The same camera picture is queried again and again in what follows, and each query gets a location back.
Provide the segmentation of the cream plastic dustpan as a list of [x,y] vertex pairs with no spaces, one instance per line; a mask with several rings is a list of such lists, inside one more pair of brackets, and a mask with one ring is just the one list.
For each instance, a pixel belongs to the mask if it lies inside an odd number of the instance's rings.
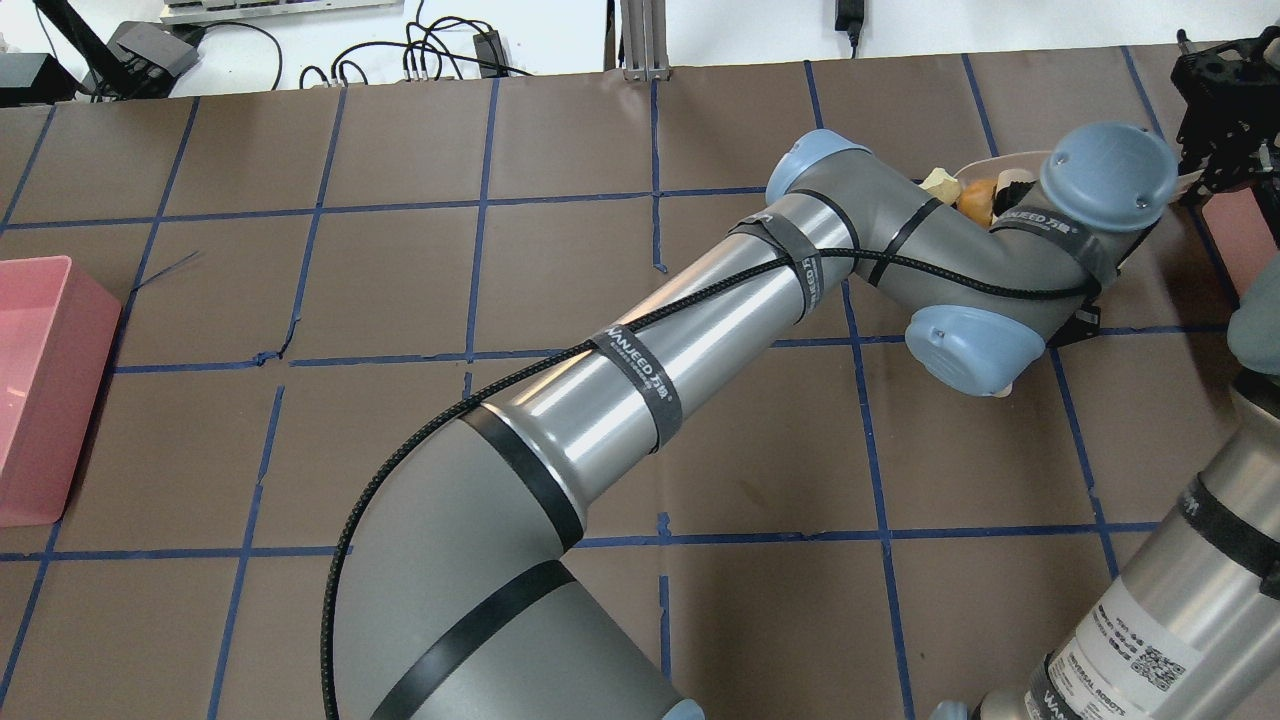
[[[1028,151],[1028,152],[1010,152],[997,158],[989,158],[979,161],[973,161],[959,170],[954,172],[954,177],[960,182],[961,187],[968,187],[972,182],[977,182],[984,178],[997,178],[1002,172],[1006,170],[1024,170],[1029,173],[1032,179],[1037,179],[1041,173],[1041,168],[1047,158],[1051,156],[1050,150],[1041,151]],[[1196,193],[1192,190],[1193,184],[1201,179],[1204,169],[1197,169],[1187,174],[1180,174],[1169,205],[1174,205],[1179,201],[1188,191]]]

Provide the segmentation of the pale yellow peel piece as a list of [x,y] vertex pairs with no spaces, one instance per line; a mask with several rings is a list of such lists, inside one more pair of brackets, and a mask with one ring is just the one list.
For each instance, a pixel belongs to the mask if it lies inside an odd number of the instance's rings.
[[954,206],[964,190],[961,181],[942,167],[934,167],[923,179],[918,181],[918,186],[946,206]]

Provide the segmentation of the pink plastic bin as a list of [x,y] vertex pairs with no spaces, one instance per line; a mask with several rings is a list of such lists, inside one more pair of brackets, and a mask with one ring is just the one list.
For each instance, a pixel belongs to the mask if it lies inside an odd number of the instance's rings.
[[3,261],[3,527],[63,515],[120,314],[72,258]]

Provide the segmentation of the aluminium frame post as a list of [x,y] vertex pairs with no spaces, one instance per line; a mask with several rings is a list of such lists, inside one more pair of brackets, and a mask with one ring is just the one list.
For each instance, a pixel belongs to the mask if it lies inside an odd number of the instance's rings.
[[666,1],[617,1],[620,10],[620,68],[626,81],[667,81],[671,74],[667,47]]

